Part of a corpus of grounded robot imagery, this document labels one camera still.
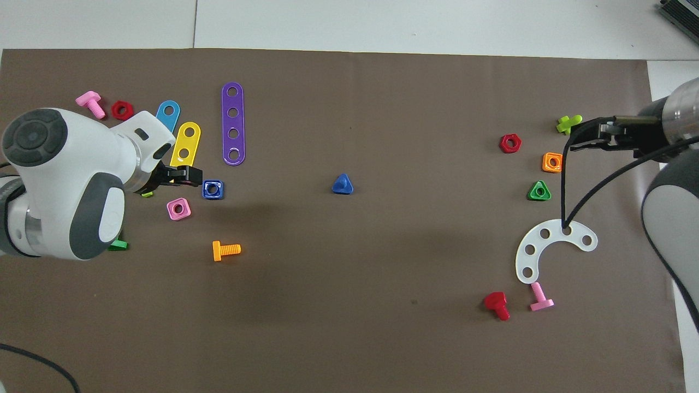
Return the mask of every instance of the blue triangular nut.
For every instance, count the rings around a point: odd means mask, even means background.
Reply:
[[[344,195],[350,195],[354,192],[352,182],[346,173],[343,173],[337,180],[335,180],[335,184],[333,184],[333,192]]]

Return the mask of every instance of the white curved plate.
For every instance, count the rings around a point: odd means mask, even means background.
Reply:
[[[542,236],[543,229],[549,232],[549,237]],[[561,220],[556,218],[553,220],[544,221],[536,227],[532,228],[524,235],[522,242],[517,248],[517,256],[514,259],[514,267],[517,270],[517,278],[525,284],[534,283],[539,279],[539,257],[549,244],[557,241],[567,241],[575,244],[580,250],[592,251],[597,248],[597,235],[592,232],[592,229],[585,227],[577,221],[570,223],[570,233],[563,233],[561,228]],[[527,246],[534,247],[533,253],[527,253]],[[531,277],[524,275],[524,269],[530,268],[532,271]]]

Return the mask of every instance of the lime green toy piece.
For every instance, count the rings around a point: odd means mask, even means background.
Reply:
[[[565,133],[566,135],[570,135],[570,128],[580,123],[582,123],[581,115],[575,115],[572,117],[572,119],[568,116],[563,116],[559,119],[559,125],[556,126],[556,129],[559,132]]]

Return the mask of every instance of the blue square nut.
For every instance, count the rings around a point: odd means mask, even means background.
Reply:
[[[204,180],[201,196],[204,199],[223,199],[223,182],[221,180]]]

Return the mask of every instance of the black cable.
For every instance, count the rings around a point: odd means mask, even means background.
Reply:
[[[561,171],[561,228],[565,229],[568,227],[568,224],[566,223],[565,219],[565,168],[567,165],[565,164],[565,159],[568,157],[568,149],[570,149],[570,145],[572,145],[577,138],[585,131],[587,131],[589,128],[592,127],[597,127],[599,124],[603,124],[606,122],[613,122],[616,119],[615,116],[612,117],[602,117],[599,119],[596,119],[597,121],[590,121],[586,124],[583,124],[582,126],[578,127],[575,131],[570,133],[570,137],[568,137],[568,141],[565,142],[565,147],[563,148],[563,170]]]
[[[601,119],[601,122],[607,122],[607,121],[614,121],[613,117],[608,117],[607,119],[611,118],[612,120],[605,120]],[[601,123],[592,123],[593,126],[597,126],[598,124]],[[580,135],[580,131],[584,131],[588,127],[580,127],[579,129],[575,130],[575,138]],[[694,143],[699,142],[699,136],[695,136],[690,139],[686,139],[684,141],[676,142],[673,143],[672,145],[667,145],[663,148],[660,148],[658,150],[655,150],[654,152],[645,155],[641,158],[636,159],[635,161],[630,162],[627,165],[622,166],[621,168],[617,169],[614,173],[611,175],[607,176],[604,180],[601,182],[597,183],[595,187],[592,188],[585,196],[580,199],[580,202],[575,205],[573,210],[570,212],[570,215],[568,218],[565,218],[565,157],[568,154],[568,148],[570,145],[574,142],[574,136],[571,134],[570,139],[568,139],[568,142],[565,144],[565,147],[563,149],[563,170],[561,172],[561,228],[565,229],[570,225],[570,222],[572,221],[573,218],[575,218],[575,215],[577,214],[578,211],[582,208],[582,206],[594,195],[599,191],[602,187],[606,186],[609,182],[612,180],[618,178],[620,175],[624,174],[625,172],[629,171],[630,169],[635,168],[636,166],[639,166],[643,164],[644,162],[650,161],[652,159],[655,159],[657,157],[660,157],[661,155],[664,155],[668,152],[672,152],[673,150],[677,150],[680,148],[683,148],[684,146],[692,145]]]
[[[45,365],[49,366],[50,368],[58,371],[62,376],[64,376],[68,382],[71,383],[71,386],[73,387],[73,391],[75,393],[80,393],[80,387],[78,387],[78,382],[75,381],[75,378],[66,371],[63,367],[59,366],[58,364],[55,364],[54,362],[51,362],[49,359],[46,359],[45,357],[41,357],[35,353],[32,353],[27,350],[23,350],[22,348],[16,348],[11,345],[3,344],[0,343],[0,350],[6,350],[12,353],[16,353],[18,355],[26,356],[30,359],[34,359],[37,362],[44,363]]]

